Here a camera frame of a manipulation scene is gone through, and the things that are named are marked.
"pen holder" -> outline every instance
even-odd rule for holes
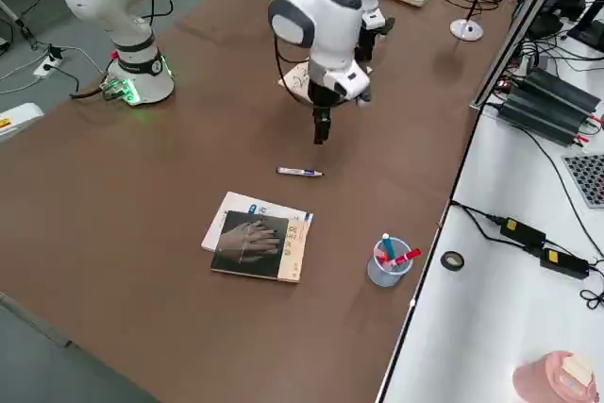
[[[394,254],[397,257],[411,252],[411,248],[403,240],[392,237],[390,240],[393,244]],[[383,248],[382,241],[380,240],[376,243],[374,251],[371,254],[371,259],[367,263],[367,276],[380,287],[392,287],[401,277],[410,271],[413,260],[407,260],[390,269],[389,266],[385,267],[378,261],[378,257],[382,257],[385,253],[385,248]]]

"pink object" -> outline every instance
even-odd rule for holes
[[[596,378],[592,374],[584,386],[562,368],[568,351],[553,351],[536,362],[513,372],[513,387],[528,403],[593,403],[599,401]]]

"blue marker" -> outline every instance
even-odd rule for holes
[[[388,260],[394,260],[396,255],[394,254],[393,242],[390,239],[390,235],[388,233],[384,233],[381,235],[381,243],[384,244],[386,248],[386,255],[388,256]]]

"power strip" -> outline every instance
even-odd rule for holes
[[[36,68],[36,71],[34,71],[34,76],[41,79],[46,79],[55,72],[55,68],[58,68],[62,62],[63,59],[56,59],[52,56],[46,56],[46,59],[44,59],[40,66]],[[44,70],[44,66],[46,65],[50,66],[50,69]]]

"lamp base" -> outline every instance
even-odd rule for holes
[[[484,34],[482,27],[472,20],[458,19],[451,23],[449,29],[454,36],[465,42],[480,40]]]

